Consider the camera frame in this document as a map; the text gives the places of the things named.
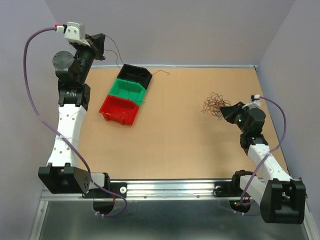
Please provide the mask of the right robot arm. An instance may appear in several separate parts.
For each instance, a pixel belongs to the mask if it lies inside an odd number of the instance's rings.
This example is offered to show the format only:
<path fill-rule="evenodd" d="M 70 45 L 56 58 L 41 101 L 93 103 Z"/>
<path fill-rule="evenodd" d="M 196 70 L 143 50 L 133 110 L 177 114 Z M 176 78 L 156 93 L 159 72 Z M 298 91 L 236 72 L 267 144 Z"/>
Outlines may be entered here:
<path fill-rule="evenodd" d="M 241 195 L 242 206 L 248 206 L 250 201 L 245 197 L 251 197 L 265 223 L 300 225 L 305 218 L 306 187 L 286 173 L 273 156 L 262 134 L 266 114 L 260 107 L 259 98 L 248 104 L 220 107 L 223 118 L 241 130 L 240 146 L 256 164 L 253 172 L 235 172 L 231 192 Z"/>

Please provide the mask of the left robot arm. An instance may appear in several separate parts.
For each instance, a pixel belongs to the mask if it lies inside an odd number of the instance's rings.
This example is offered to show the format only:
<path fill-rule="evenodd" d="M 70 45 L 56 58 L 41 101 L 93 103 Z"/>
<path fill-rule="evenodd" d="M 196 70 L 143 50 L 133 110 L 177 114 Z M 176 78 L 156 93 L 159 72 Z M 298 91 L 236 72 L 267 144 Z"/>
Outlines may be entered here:
<path fill-rule="evenodd" d="M 85 40 L 87 45 L 71 43 L 75 54 L 60 51 L 52 58 L 58 78 L 59 120 L 51 155 L 38 170 L 38 177 L 52 194 L 84 194 L 90 187 L 90 174 L 79 168 L 76 150 L 91 94 L 85 81 L 93 61 L 105 59 L 105 35 L 86 35 Z"/>

